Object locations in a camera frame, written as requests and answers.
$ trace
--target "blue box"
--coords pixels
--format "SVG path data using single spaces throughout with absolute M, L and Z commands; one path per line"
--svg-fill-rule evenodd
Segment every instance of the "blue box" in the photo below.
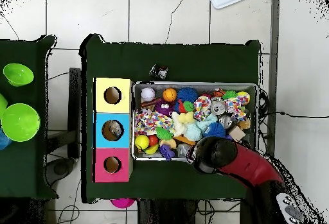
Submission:
M 118 121 L 123 127 L 123 135 L 117 141 L 108 141 L 102 134 L 106 121 Z M 130 148 L 129 114 L 96 113 L 96 148 Z

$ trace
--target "pink box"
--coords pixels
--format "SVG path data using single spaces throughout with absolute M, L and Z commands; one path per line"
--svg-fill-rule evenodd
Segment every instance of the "pink box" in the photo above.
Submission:
M 95 182 L 128 182 L 132 161 L 129 148 L 97 148 L 95 161 Z M 104 161 L 109 157 L 117 157 L 121 167 L 116 173 L 109 173 L 104 168 Z

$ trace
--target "green bowl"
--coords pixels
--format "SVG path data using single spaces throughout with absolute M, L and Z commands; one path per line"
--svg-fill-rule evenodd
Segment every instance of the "green bowl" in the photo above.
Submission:
M 40 117 L 37 111 L 27 104 L 13 104 L 3 113 L 1 127 L 12 141 L 24 142 L 38 132 Z
M 3 113 L 5 112 L 7 105 L 7 99 L 5 99 L 2 94 L 0 94 L 0 120 L 3 117 Z
M 8 82 L 15 87 L 29 84 L 34 79 L 31 69 L 22 64 L 7 64 L 3 68 L 3 74 Z

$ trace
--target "yellow box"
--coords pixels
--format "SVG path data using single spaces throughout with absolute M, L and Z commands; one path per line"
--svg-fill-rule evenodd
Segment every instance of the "yellow box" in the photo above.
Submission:
M 130 79 L 120 78 L 94 78 L 96 82 L 96 111 L 112 114 L 128 114 L 131 109 L 131 85 Z M 120 94 L 120 100 L 115 104 L 107 102 L 107 89 L 115 88 Z

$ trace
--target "dark green cloth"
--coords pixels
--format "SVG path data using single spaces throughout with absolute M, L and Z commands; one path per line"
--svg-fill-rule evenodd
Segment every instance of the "dark green cloth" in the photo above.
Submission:
M 25 103 L 41 118 L 36 136 L 26 142 L 13 142 L 0 151 L 0 197 L 55 198 L 56 193 L 44 181 L 46 154 L 46 57 L 54 44 L 53 36 L 34 42 L 0 40 L 0 93 L 8 106 Z M 19 63 L 29 67 L 34 80 L 23 87 L 11 86 L 3 76 L 6 64 Z
M 87 60 L 87 151 L 86 185 L 82 194 L 93 198 L 244 198 L 245 188 L 236 180 L 219 175 L 198 174 L 185 162 L 135 161 L 126 183 L 93 183 L 93 102 L 94 77 L 129 78 L 133 82 L 156 81 L 148 73 L 154 64 L 169 68 L 171 82 L 258 83 L 258 41 L 243 45 L 208 44 L 148 45 L 107 44 L 98 35 L 87 37 L 80 55 Z

